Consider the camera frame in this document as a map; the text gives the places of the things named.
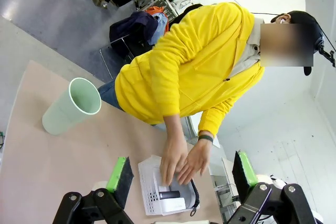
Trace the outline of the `green-padded left gripper left finger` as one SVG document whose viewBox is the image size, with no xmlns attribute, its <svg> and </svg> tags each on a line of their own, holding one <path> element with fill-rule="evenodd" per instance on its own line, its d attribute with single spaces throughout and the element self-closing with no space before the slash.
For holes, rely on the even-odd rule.
<svg viewBox="0 0 336 224">
<path fill-rule="evenodd" d="M 133 223 L 124 211 L 134 178 L 128 157 L 119 157 L 105 186 L 93 189 L 83 196 L 78 192 L 66 193 L 56 212 L 53 223 Z"/>
</svg>

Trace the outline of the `green-padded left gripper right finger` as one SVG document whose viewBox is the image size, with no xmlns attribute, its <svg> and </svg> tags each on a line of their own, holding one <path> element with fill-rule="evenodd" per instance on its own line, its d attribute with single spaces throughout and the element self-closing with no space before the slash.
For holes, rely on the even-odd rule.
<svg viewBox="0 0 336 224">
<path fill-rule="evenodd" d="M 229 223 L 258 223 L 263 216 L 272 217 L 276 223 L 315 223 L 300 185 L 285 184 L 278 188 L 272 181 L 259 181 L 242 151 L 235 153 L 232 173 L 240 206 Z"/>
</svg>

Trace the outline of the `person's left hand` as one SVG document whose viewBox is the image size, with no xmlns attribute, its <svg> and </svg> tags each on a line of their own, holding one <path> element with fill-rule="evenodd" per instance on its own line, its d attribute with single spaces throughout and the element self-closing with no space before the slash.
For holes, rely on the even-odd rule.
<svg viewBox="0 0 336 224">
<path fill-rule="evenodd" d="M 181 184 L 188 184 L 193 176 L 199 172 L 202 175 L 209 164 L 212 142 L 200 139 L 188 153 L 185 164 L 180 170 L 177 181 Z"/>
</svg>

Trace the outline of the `person's right hand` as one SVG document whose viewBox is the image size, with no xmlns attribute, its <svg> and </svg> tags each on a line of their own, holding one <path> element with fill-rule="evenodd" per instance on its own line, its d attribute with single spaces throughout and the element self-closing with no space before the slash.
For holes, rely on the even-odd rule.
<svg viewBox="0 0 336 224">
<path fill-rule="evenodd" d="M 179 172 L 187 157 L 187 142 L 185 139 L 167 140 L 160 163 L 162 185 L 171 184 L 175 172 Z"/>
</svg>

